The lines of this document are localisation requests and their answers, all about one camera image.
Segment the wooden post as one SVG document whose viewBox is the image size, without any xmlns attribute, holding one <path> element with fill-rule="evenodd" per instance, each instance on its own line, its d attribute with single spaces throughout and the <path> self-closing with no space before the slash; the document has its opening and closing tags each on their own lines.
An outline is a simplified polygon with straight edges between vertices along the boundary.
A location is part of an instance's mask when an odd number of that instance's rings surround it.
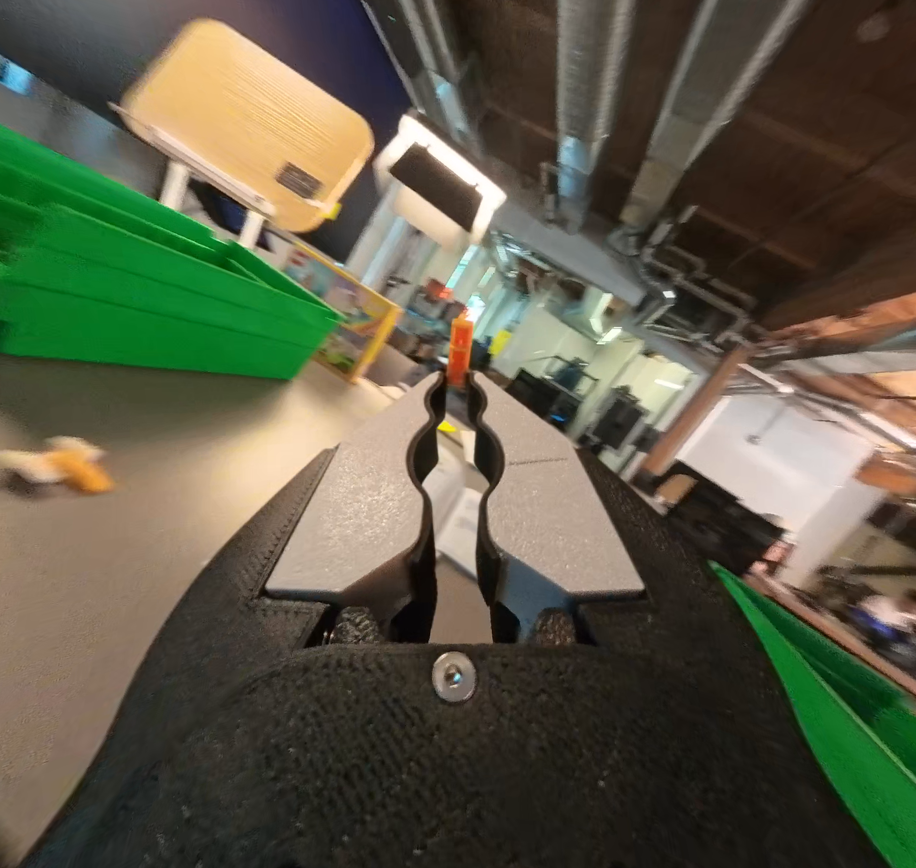
<svg viewBox="0 0 916 868">
<path fill-rule="evenodd" d="M 754 347 L 739 344 L 726 352 L 716 367 L 694 391 L 678 416 L 664 430 L 633 475 L 632 482 L 641 488 L 658 482 L 675 461 L 679 451 L 704 422 L 724 393 L 728 380 L 753 354 Z"/>
</svg>

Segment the yellow lego set box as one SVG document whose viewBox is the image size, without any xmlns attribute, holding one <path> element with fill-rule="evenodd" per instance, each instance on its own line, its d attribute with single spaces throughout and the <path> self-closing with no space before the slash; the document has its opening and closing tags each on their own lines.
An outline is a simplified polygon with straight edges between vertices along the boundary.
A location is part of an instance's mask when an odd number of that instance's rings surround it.
<svg viewBox="0 0 916 868">
<path fill-rule="evenodd" d="M 306 244 L 292 246 L 284 270 L 340 315 L 315 350 L 315 361 L 347 381 L 364 376 L 393 333 L 402 308 Z"/>
</svg>

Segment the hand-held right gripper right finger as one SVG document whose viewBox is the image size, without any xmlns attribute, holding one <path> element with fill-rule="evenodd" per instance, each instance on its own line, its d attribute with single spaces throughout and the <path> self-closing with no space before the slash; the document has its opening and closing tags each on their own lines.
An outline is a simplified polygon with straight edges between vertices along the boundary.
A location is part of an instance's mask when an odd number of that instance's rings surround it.
<svg viewBox="0 0 916 868">
<path fill-rule="evenodd" d="M 487 482 L 475 565 L 496 644 L 538 625 L 574 642 L 583 608 L 645 599 L 645 583 L 569 439 L 479 372 L 467 378 L 474 464 Z"/>
</svg>

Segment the rectangular light panel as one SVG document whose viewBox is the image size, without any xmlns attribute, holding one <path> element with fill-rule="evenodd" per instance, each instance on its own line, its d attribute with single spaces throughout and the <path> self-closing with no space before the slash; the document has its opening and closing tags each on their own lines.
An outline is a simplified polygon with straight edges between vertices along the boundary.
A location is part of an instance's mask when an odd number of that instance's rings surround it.
<svg viewBox="0 0 916 868">
<path fill-rule="evenodd" d="M 408 110 L 373 161 L 395 216 L 454 254 L 485 239 L 507 194 L 425 115 Z"/>
</svg>

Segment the white and orange lego assembly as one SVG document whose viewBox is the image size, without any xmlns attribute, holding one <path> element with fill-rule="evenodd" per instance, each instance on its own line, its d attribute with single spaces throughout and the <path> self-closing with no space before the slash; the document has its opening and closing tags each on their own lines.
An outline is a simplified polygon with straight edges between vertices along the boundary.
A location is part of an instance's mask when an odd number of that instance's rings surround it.
<svg viewBox="0 0 916 868">
<path fill-rule="evenodd" d="M 2 450 L 1 470 L 32 489 L 64 486 L 86 495 L 111 492 L 115 480 L 104 466 L 106 452 L 85 439 L 58 436 L 40 450 Z"/>
</svg>

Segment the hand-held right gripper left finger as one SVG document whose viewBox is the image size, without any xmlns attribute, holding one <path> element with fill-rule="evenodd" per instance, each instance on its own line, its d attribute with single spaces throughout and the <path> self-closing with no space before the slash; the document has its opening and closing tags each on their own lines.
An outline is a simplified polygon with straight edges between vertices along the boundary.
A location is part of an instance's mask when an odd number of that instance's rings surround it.
<svg viewBox="0 0 916 868">
<path fill-rule="evenodd" d="M 429 642 L 438 599 L 432 502 L 447 386 L 425 376 L 333 452 L 265 583 L 271 599 L 368 610 L 396 642 Z"/>
</svg>

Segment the orange lego piece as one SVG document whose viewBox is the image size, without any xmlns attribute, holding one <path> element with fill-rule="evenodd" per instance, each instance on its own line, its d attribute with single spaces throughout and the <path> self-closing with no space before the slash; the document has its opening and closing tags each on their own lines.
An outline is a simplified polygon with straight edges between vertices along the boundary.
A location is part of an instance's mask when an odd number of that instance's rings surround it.
<svg viewBox="0 0 916 868">
<path fill-rule="evenodd" d="M 446 380 L 455 389 L 463 389 L 470 369 L 474 347 L 474 323 L 468 311 L 463 310 L 451 327 Z"/>
</svg>

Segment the silver ceiling duct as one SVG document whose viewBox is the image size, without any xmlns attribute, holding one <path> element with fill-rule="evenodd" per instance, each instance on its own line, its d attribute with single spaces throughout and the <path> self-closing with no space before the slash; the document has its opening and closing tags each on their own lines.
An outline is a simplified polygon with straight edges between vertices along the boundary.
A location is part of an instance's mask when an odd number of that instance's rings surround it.
<svg viewBox="0 0 916 868">
<path fill-rule="evenodd" d="M 444 0 L 361 0 L 412 106 L 476 155 L 480 96 Z"/>
<path fill-rule="evenodd" d="M 556 169 L 559 214 L 581 229 L 614 129 L 638 0 L 557 0 Z"/>
<path fill-rule="evenodd" d="M 813 0 L 702 0 L 620 213 L 647 231 L 735 118 Z"/>
</svg>

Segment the open instruction booklet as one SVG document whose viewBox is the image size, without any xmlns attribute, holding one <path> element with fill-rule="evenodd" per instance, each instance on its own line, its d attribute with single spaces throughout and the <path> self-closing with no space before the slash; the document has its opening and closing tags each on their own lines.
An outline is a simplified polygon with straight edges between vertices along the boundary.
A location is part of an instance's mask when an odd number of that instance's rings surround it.
<svg viewBox="0 0 916 868">
<path fill-rule="evenodd" d="M 431 497 L 437 553 L 477 577 L 480 504 L 487 479 L 475 465 L 475 433 L 447 416 L 437 429 L 439 460 L 424 482 Z"/>
</svg>

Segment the light wooden table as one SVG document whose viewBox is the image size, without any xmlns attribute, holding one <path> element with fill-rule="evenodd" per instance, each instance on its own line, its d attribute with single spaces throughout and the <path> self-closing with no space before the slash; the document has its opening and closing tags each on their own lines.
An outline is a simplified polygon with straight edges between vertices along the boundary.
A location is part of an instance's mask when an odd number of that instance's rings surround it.
<svg viewBox="0 0 916 868">
<path fill-rule="evenodd" d="M 308 233 L 333 220 L 374 150 L 356 111 L 228 25 L 200 18 L 109 103 L 165 154 L 159 201 L 180 210 L 191 177 L 246 209 L 239 242 L 268 223 Z"/>
</svg>

